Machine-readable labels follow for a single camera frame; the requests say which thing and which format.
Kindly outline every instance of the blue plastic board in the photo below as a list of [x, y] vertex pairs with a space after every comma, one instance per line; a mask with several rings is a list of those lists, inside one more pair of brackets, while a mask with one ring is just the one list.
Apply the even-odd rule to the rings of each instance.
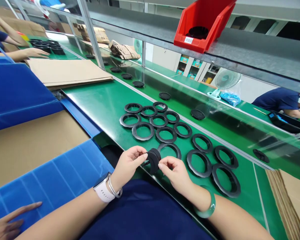
[[53, 210], [79, 196], [114, 169], [92, 140], [43, 164], [0, 188], [0, 218], [19, 207], [42, 201], [24, 219], [26, 230]]

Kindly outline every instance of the silver bracelet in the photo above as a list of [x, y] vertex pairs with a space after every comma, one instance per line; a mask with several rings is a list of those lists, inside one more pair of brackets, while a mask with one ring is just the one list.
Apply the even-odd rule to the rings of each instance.
[[116, 197], [116, 198], [121, 198], [122, 196], [122, 188], [120, 189], [119, 191], [119, 195], [114, 191], [113, 187], [112, 187], [112, 184], [111, 184], [111, 175], [109, 176], [109, 187], [110, 187], [110, 190], [112, 192], [112, 194]]

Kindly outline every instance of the label on bin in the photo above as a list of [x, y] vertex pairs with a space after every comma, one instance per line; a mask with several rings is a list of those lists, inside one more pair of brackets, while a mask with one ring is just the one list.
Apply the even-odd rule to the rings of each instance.
[[186, 37], [186, 39], [184, 40], [184, 42], [186, 42], [186, 43], [192, 43], [192, 40], [193, 40], [193, 38], [190, 38], [190, 37]]

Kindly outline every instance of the red plastic bin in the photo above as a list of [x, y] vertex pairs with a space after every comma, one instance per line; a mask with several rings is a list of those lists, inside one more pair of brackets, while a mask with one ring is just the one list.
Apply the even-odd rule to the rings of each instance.
[[[197, 0], [182, 11], [174, 45], [204, 53], [220, 37], [235, 6], [236, 0]], [[206, 39], [186, 37], [189, 30], [202, 26], [209, 30]]]

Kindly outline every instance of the green bangle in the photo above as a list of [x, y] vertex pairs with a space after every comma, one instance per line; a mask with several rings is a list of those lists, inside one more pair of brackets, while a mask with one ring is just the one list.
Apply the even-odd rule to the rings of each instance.
[[211, 205], [209, 209], [205, 212], [200, 212], [199, 209], [196, 208], [196, 206], [193, 206], [194, 211], [196, 214], [201, 218], [209, 218], [213, 214], [214, 210], [216, 209], [216, 198], [214, 197], [214, 193], [211, 191], [211, 189], [208, 186], [201, 185], [200, 187], [203, 187], [204, 189], [208, 190], [211, 196]]

